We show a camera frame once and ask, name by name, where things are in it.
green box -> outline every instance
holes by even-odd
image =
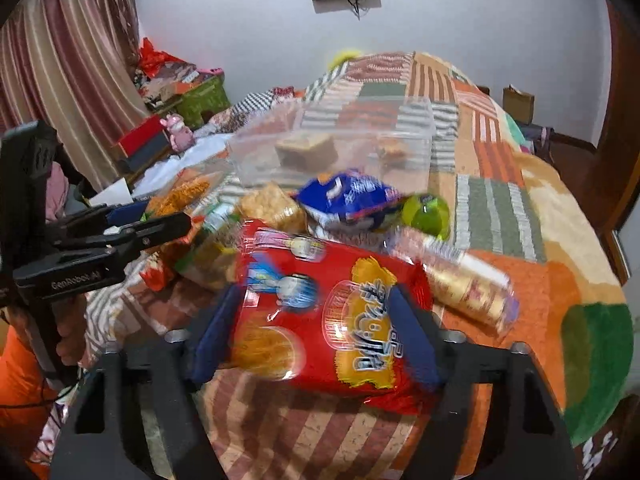
[[[202,112],[210,111],[214,115],[231,106],[222,86],[222,78],[213,76],[197,88],[182,95],[175,110],[184,118],[184,123],[192,130],[204,124]]]

bread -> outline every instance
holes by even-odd
[[[325,171],[338,160],[334,138],[329,134],[291,137],[277,142],[275,148],[283,168],[305,173]]]
[[[399,166],[406,160],[408,148],[402,140],[392,137],[378,139],[378,156],[385,166]]]

green ball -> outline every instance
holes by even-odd
[[[402,223],[440,240],[448,240],[449,206],[437,195],[411,195],[402,207]]]

blue snack bag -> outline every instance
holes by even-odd
[[[310,180],[296,199],[321,227],[329,230],[385,228],[401,209],[396,188],[356,170]]]

plastic food container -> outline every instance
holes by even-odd
[[[284,103],[227,146],[244,186],[299,187],[318,174],[353,168],[411,193],[427,189],[435,131],[428,98],[326,98]]]

